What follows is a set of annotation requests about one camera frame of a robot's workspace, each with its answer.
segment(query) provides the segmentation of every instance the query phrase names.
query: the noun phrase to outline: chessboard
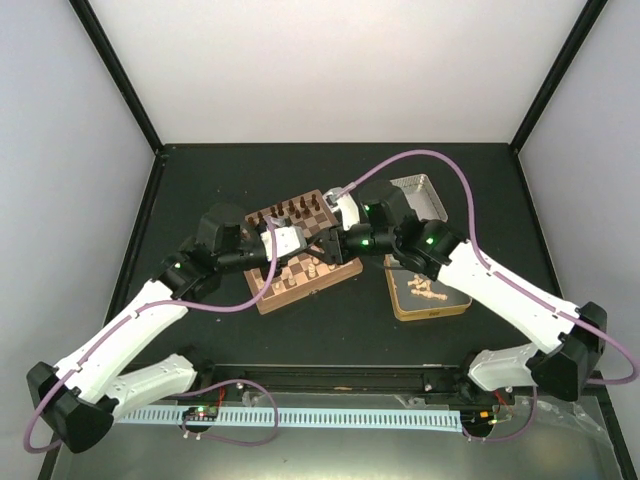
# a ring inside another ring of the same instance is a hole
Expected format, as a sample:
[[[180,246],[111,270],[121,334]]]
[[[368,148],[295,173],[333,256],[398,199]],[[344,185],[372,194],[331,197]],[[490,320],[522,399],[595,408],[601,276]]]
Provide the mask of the chessboard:
[[[250,213],[245,218],[250,225],[255,225],[268,215],[288,218],[293,226],[302,228],[305,238],[323,228],[338,225],[338,220],[331,213],[319,190]],[[261,315],[272,312],[360,272],[362,263],[358,259],[345,265],[327,265],[307,253],[301,253],[289,260],[282,268],[280,276],[273,279],[271,286],[257,303],[258,311]],[[244,275],[251,293],[256,295],[264,286],[260,269],[249,270],[244,272]]]

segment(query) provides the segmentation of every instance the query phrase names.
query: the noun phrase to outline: gray floor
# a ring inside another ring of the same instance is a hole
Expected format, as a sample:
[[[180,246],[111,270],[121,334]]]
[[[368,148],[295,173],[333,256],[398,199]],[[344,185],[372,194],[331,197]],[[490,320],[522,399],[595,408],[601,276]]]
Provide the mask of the gray floor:
[[[594,398],[582,400],[582,405],[590,418],[602,424]],[[242,448],[184,440],[177,427],[116,425],[92,450],[75,456],[63,452],[53,478],[621,478],[611,445],[605,435],[597,434],[589,417],[576,421],[575,417],[560,417],[557,411],[543,409],[540,413],[524,437],[497,445],[469,443],[461,435],[437,432],[281,429],[269,445]],[[525,416],[500,425],[495,433],[517,428]],[[264,431],[228,429],[221,433],[257,439]]]

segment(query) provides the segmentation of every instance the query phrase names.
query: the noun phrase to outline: gray wall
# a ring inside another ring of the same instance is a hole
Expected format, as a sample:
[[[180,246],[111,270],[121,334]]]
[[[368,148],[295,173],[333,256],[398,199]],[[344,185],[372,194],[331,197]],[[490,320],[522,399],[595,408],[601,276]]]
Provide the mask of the gray wall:
[[[5,0],[0,65],[0,465],[22,479],[25,374],[98,330],[153,155],[66,0]]]
[[[640,2],[612,0],[522,152],[564,293],[640,357]],[[605,376],[626,375],[612,348]],[[640,381],[610,387],[640,471]]]

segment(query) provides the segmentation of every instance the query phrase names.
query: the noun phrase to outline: black table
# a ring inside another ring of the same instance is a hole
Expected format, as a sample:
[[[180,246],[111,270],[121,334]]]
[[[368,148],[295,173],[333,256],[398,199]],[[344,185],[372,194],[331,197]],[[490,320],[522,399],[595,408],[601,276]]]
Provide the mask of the black table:
[[[346,185],[387,157],[413,148],[449,155],[468,176],[483,250],[533,284],[558,293],[519,160],[506,144],[176,145],[166,150],[127,299],[194,234],[211,205],[229,202],[255,211],[309,190]],[[445,164],[414,157],[377,178],[416,173],[429,175],[449,222],[468,233],[463,190]],[[216,364],[227,365],[458,365],[469,352],[527,341],[478,302],[460,316],[399,322],[384,273],[366,259],[363,263],[357,277],[264,316],[256,308],[233,315],[191,312],[160,334],[136,364],[154,363],[191,344]],[[249,297],[243,275],[237,274],[225,277],[206,302],[231,305]]]

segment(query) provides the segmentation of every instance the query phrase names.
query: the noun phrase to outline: purple cable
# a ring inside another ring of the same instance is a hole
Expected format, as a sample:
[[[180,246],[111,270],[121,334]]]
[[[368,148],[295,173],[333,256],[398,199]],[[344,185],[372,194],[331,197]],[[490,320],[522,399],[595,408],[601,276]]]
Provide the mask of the purple cable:
[[[136,313],[139,315],[142,312],[149,310],[150,308],[159,307],[161,305],[178,305],[181,307],[193,308],[195,310],[204,310],[206,312],[215,312],[215,313],[235,313],[235,312],[240,312],[242,310],[246,310],[247,308],[250,308],[256,303],[258,303],[258,301],[264,296],[264,294],[267,292],[267,289],[271,285],[271,282],[273,281],[273,277],[275,276],[276,267],[278,264],[276,231],[273,226],[273,223],[271,223],[271,219],[269,217],[265,217],[265,220],[267,222],[267,228],[269,229],[269,233],[271,234],[271,262],[269,264],[269,274],[267,275],[267,279],[264,281],[264,286],[260,289],[260,291],[258,291],[255,297],[253,297],[251,300],[241,303],[240,305],[234,305],[230,307],[217,307],[215,305],[205,305],[203,303],[185,302],[182,300],[162,300],[159,302],[147,303],[142,307],[138,308],[136,310]],[[85,363],[89,359],[89,357],[91,357],[93,352],[95,352],[98,348],[100,348],[100,346],[104,342],[106,342],[107,339],[111,337],[111,335],[113,335],[116,331],[118,331],[120,327],[122,327],[125,323],[131,320],[131,318],[132,318],[131,315],[127,315],[122,319],[120,319],[118,323],[116,323],[115,327],[113,327],[103,337],[99,338],[93,345],[91,345],[91,347],[89,347],[89,349],[87,349],[84,355],[80,357],[80,359],[78,360],[78,366],[82,366],[82,364]],[[49,390],[49,392],[47,392],[47,394],[44,396],[44,398],[40,401],[38,406],[35,408],[33,415],[29,419],[29,423],[27,424],[27,428],[25,429],[24,435],[22,437],[22,446],[28,453],[48,452],[49,450],[58,448],[62,444],[61,440],[56,440],[55,442],[52,442],[45,447],[34,447],[33,445],[31,445],[31,435],[33,434],[33,429],[36,425],[36,422],[38,421],[38,418],[40,417],[44,409],[47,407],[47,405],[49,404],[51,399],[54,397],[54,395],[58,393],[58,391],[67,382],[67,380],[69,380],[69,378],[73,376],[74,373],[76,373],[75,370],[69,370],[60,380],[58,380],[58,382]]]
[[[451,167],[451,169],[458,176],[458,179],[460,180],[460,183],[462,183],[462,187],[464,188],[464,193],[467,197],[467,208],[469,211],[469,237],[471,239],[471,246],[480,264],[484,266],[487,270],[491,270],[491,265],[483,257],[482,252],[480,251],[480,247],[478,246],[478,238],[476,236],[475,205],[473,202],[473,194],[471,193],[471,186],[469,185],[467,177],[465,176],[464,172],[460,169],[460,167],[456,165],[456,163],[453,160],[451,160],[449,157],[447,157],[446,155],[440,152],[436,152],[434,150],[409,150],[408,152],[403,152],[403,153],[394,155],[393,157],[388,158],[387,160],[373,167],[367,173],[365,173],[360,178],[358,178],[355,182],[352,182],[349,185],[347,185],[342,190],[342,192],[340,192],[339,196],[349,193],[358,185],[360,185],[362,182],[370,178],[372,175],[375,175],[380,170],[391,165],[392,163],[397,162],[398,160],[402,160],[403,158],[411,157],[414,155],[427,155],[430,157],[437,158],[438,160],[441,160],[447,165],[449,165],[449,167]],[[629,349],[622,346],[619,342],[611,338],[605,332],[598,330],[597,328],[589,325],[588,323],[580,320],[579,318],[576,318],[565,312],[556,311],[556,309],[552,305],[545,302],[543,299],[541,299],[534,293],[528,291],[527,289],[513,282],[501,272],[494,271],[491,273],[495,275],[496,278],[499,278],[500,280],[502,280],[504,283],[506,283],[516,291],[528,297],[530,300],[536,302],[538,305],[541,305],[543,308],[549,310],[550,312],[553,312],[554,314],[564,318],[565,320],[569,320],[570,322],[573,322],[578,327],[581,327],[587,330],[588,332],[594,334],[595,336],[603,339],[605,342],[611,344],[611,346],[613,346],[616,350],[618,350],[631,364],[632,372],[626,377],[616,378],[611,380],[600,380],[600,379],[592,378],[592,379],[589,379],[589,383],[597,384],[597,385],[624,385],[626,383],[633,382],[636,378],[638,378],[638,375],[640,375],[640,364],[638,363],[638,360],[634,358],[633,354]]]
[[[527,420],[527,423],[524,424],[524,426],[518,430],[517,432],[512,433],[511,435],[507,435],[505,437],[499,437],[499,438],[484,438],[484,437],[474,437],[473,435],[471,435],[469,432],[467,432],[467,429],[462,427],[462,434],[467,437],[469,440],[477,440],[479,442],[482,443],[502,443],[502,442],[509,442],[511,440],[515,440],[516,438],[521,437],[522,435],[524,435],[526,433],[527,430],[529,430],[529,428],[531,427],[531,425],[533,425],[533,423],[536,420],[536,405],[538,404],[538,389],[536,387],[533,387],[533,394],[531,396],[531,413],[529,414],[529,419]]]
[[[181,393],[179,395],[174,395],[174,397],[179,397],[179,398],[195,397],[197,395],[201,395],[203,393],[216,390],[220,387],[224,387],[226,385],[235,385],[237,383],[244,383],[246,385],[250,385],[267,396],[267,398],[269,399],[269,402],[271,402],[271,405],[273,406],[273,415],[274,415],[273,428],[271,429],[271,433],[267,437],[263,438],[262,440],[258,440],[256,442],[243,442],[241,440],[233,440],[231,438],[221,437],[219,435],[212,435],[209,433],[201,433],[200,436],[202,438],[208,438],[210,440],[217,440],[219,442],[230,443],[231,445],[237,445],[239,447],[259,447],[261,445],[266,445],[271,440],[276,438],[276,435],[278,434],[278,423],[280,423],[278,417],[280,414],[278,413],[278,405],[276,404],[276,401],[274,400],[273,396],[262,385],[256,382],[252,382],[251,380],[243,380],[243,379],[225,380],[224,382],[216,383],[207,388],[203,388],[202,390],[197,390],[195,392]],[[187,430],[187,420],[188,418],[185,418],[184,421],[182,422],[182,431],[185,432],[186,435],[189,435],[189,433],[193,433],[193,432],[189,432]]]

